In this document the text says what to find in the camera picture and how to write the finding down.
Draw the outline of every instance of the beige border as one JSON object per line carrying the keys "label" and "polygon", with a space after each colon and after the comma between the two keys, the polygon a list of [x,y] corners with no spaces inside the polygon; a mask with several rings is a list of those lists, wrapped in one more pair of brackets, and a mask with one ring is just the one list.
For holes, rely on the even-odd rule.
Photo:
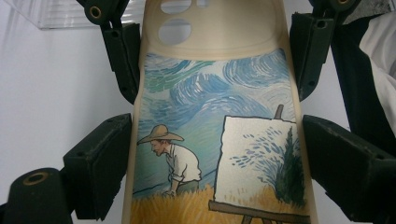
{"label": "beige border", "polygon": [[[290,68],[290,84],[296,112],[296,123],[299,129],[298,133],[301,142],[306,196],[309,203],[311,223],[318,223],[314,192],[308,166],[309,163],[305,150],[302,114],[290,55],[290,44],[283,2],[278,0],[268,0],[266,2],[263,2],[262,0],[212,0],[209,2],[209,7],[199,8],[196,6],[196,1],[197,0],[192,0],[190,8],[176,15],[170,15],[162,12],[161,0],[147,1],[140,50],[140,68],[144,68],[144,61],[147,52],[153,52],[163,56],[179,59],[212,61],[245,58],[271,52],[278,48],[284,49]],[[248,4],[258,4],[260,7],[246,7],[245,5]],[[242,10],[243,8],[250,8],[250,10],[244,11]],[[264,11],[265,13],[274,15],[271,21],[276,21],[276,25],[269,22],[270,25],[265,26],[265,17],[261,17],[261,14],[265,13],[260,12],[260,10],[266,10]],[[181,44],[166,46],[161,42],[157,31],[164,22],[173,18],[181,18],[190,22],[191,35]],[[210,27],[208,28],[207,23],[198,20],[201,18],[205,18],[204,21],[215,21],[215,27],[219,27],[219,24],[221,24],[222,29],[216,30],[210,29]],[[257,25],[256,27],[261,27],[261,29],[252,29],[252,21],[255,22]],[[249,29],[253,30],[253,32],[248,33],[247,30]],[[213,41],[207,41],[202,36],[202,34],[207,33],[208,30],[210,30],[211,36],[213,36],[213,38],[211,38]],[[268,31],[272,32],[272,34],[275,33],[275,35],[267,35],[265,32]],[[141,69],[140,72],[141,81],[139,90],[141,91],[138,93],[134,103],[133,134],[125,184],[122,224],[130,224],[131,217],[134,180],[134,162],[131,161],[134,161],[135,157],[137,121],[140,117],[140,99],[145,79],[144,69]]]}

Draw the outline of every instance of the round holes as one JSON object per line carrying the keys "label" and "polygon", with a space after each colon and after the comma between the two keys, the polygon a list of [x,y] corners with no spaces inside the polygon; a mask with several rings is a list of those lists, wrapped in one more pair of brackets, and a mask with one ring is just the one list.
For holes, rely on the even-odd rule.
{"label": "round holes", "polygon": [[197,0],[197,6],[198,7],[208,7],[209,0]]}
{"label": "round holes", "polygon": [[161,10],[168,14],[177,14],[187,10],[191,6],[191,0],[163,0]]}
{"label": "round holes", "polygon": [[158,33],[166,45],[177,45],[186,41],[191,34],[191,24],[183,19],[172,19],[163,24]]}

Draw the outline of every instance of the van gogh style painting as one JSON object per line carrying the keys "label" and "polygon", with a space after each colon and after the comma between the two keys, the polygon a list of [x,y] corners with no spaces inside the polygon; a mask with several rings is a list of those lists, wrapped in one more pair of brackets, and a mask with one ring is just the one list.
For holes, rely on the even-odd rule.
{"label": "van gogh style painting", "polygon": [[145,62],[132,223],[241,223],[240,207],[308,217],[283,49],[228,61],[149,53]]}

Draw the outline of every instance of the wooden easel leg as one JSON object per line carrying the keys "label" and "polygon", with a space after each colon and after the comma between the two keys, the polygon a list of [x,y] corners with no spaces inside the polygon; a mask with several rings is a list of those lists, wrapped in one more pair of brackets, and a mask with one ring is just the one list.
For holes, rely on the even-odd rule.
{"label": "wooden easel leg", "polygon": [[242,224],[250,224],[252,217],[244,216],[242,219]]}
{"label": "wooden easel leg", "polygon": [[[262,223],[263,224],[272,224],[273,222],[271,220],[262,218]],[[283,224],[283,222],[277,221],[276,224]]]}

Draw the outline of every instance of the white surface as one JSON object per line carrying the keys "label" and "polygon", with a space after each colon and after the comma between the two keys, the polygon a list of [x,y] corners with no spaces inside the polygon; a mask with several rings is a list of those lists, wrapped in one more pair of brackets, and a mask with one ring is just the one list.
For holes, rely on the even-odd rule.
{"label": "white surface", "polygon": [[[308,1],[285,0],[287,15],[310,12]],[[347,127],[332,60],[305,114]],[[29,171],[63,167],[62,156],[105,119],[129,113],[119,93],[99,29],[40,31],[0,0],[0,203]],[[120,223],[121,192],[103,223]],[[350,221],[314,183],[319,223]],[[75,223],[95,221],[75,220]]]}
{"label": "white surface", "polygon": [[396,12],[370,21],[361,50],[370,57],[376,94],[396,136]]}

